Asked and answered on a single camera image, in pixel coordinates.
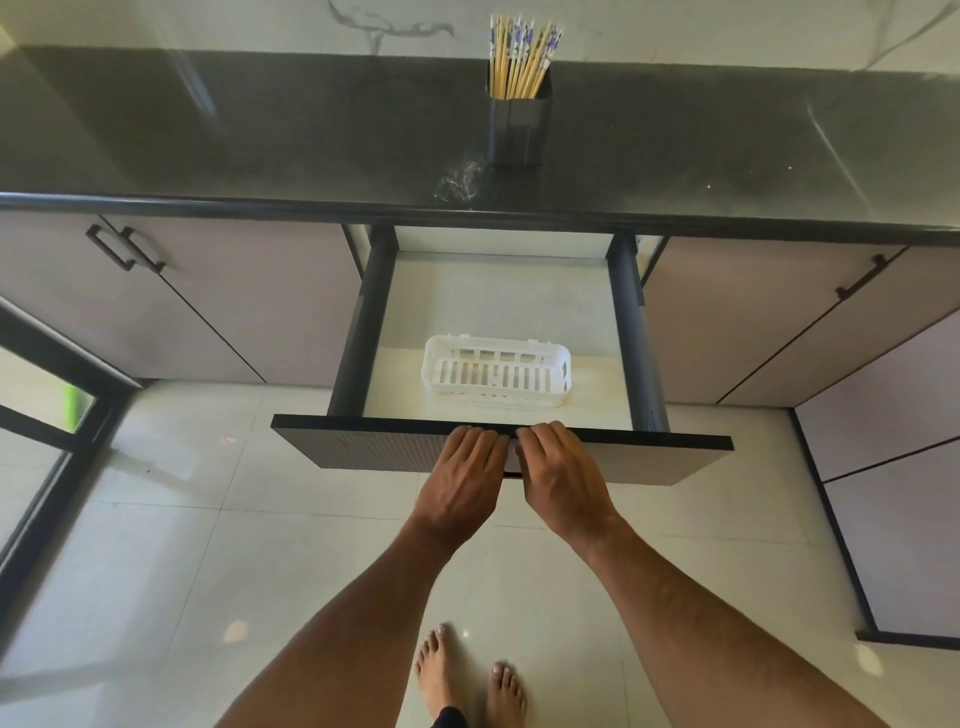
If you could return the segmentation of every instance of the white marble wall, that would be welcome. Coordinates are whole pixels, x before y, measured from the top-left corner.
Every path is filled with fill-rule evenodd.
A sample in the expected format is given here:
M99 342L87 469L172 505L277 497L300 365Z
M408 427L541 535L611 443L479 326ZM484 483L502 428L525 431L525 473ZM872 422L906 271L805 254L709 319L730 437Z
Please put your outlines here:
M560 58L960 72L960 0L528 0ZM19 44L478 58L492 0L0 0Z

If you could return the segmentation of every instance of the cabinet handle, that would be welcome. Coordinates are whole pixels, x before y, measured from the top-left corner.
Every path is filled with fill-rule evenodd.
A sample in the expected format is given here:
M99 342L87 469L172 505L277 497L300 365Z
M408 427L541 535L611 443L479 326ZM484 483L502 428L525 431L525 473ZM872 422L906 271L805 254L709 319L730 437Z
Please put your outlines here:
M158 260L156 263L150 260L150 258L147 257L147 254L140 250L140 247L133 242L132 236L135 232L136 231L133 228L127 225L120 231L120 239L124 241L124 244L130 248L130 252L133 253L143 265L152 270L154 273L159 273L166 268L167 264L162 260Z
M883 255L881 255L880 253L877 253L876 255L874 255L871 258L871 260L874 262L874 267L871 268L869 271L867 271L863 275L863 278L861 278L856 283L854 283L850 288L844 288L842 286L840 288L837 288L838 299L840 299L841 301L845 301L854 293L856 293L858 290L863 288L863 286L865 286L871 280L879 276L883 272L883 269L886 268L888 265L890 265L890 261L887 260L885 257L883 257Z
M119 265L125 271L129 272L133 265L136 263L135 260L124 260L118 254L110 249L110 246L107 245L103 240L100 239L100 232L103 230L99 225L91 225L89 230L86 231L86 237L97 246L100 250L107 254L107 257L112 260L114 263Z

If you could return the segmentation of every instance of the right hand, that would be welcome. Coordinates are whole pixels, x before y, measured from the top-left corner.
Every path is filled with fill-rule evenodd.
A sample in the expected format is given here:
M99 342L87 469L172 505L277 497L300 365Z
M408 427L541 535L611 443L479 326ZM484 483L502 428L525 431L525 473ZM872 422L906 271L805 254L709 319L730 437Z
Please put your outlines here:
M551 531L576 550L621 522L596 461L562 423L520 427L516 437L527 503Z

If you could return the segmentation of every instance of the black window frame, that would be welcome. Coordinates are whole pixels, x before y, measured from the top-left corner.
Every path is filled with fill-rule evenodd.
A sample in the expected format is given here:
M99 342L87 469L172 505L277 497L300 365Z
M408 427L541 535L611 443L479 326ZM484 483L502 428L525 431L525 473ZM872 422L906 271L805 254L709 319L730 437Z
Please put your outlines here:
M62 450L10 538L0 544L0 634L9 636L29 606L31 587L55 555L59 537L85 502L90 468L138 387L2 304L0 347L94 398L72 433L0 405L0 428Z

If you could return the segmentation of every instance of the finger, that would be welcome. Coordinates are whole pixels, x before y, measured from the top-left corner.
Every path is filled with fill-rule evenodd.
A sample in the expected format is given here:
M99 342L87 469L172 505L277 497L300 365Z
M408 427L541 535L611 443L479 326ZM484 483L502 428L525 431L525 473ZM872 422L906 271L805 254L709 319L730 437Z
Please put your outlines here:
M464 437L467 435L469 430L470 428L466 425L454 427L453 432L446 437L444 449L440 453L440 457L437 458L438 463L445 463L447 460L453 457L453 453L457 451L458 447L460 447L460 443L463 442Z
M504 467L507 465L507 454L510 451L510 438L506 435L498 435L496 442L493 443L493 447L490 450L490 454L487 455L487 462L484 465L484 470L487 473L503 473Z
M543 447L543 452L562 449L560 440L557 439L557 433L554 432L553 428L547 423L539 423L530 429L534 431L534 434L537 435L537 439L540 440L540 444Z
M520 443L516 443L514 452L516 453L517 461L520 463L520 476L523 478L523 495L526 497L530 491L530 467L527 465L527 458L523 454L523 448L520 446Z
M467 458L471 466L483 468L487 464L487 456L496 444L496 433L491 429L485 429L480 433L473 450Z
M473 446L476 445L482 433L483 430L479 427L471 427L467 430L467 434L465 434L464 439L460 441L460 445L457 446L457 451L453 453L450 460L466 460L470 457L470 454L473 452Z
M550 423L550 430L557 436L557 442L564 448L576 448L580 442L577 436L570 432L570 430L566 428L566 425L559 420L554 420Z
M524 457L529 462L538 462L543 459L543 445L537 439L534 431L528 427L518 427L516 429L516 444L518 450L523 451Z

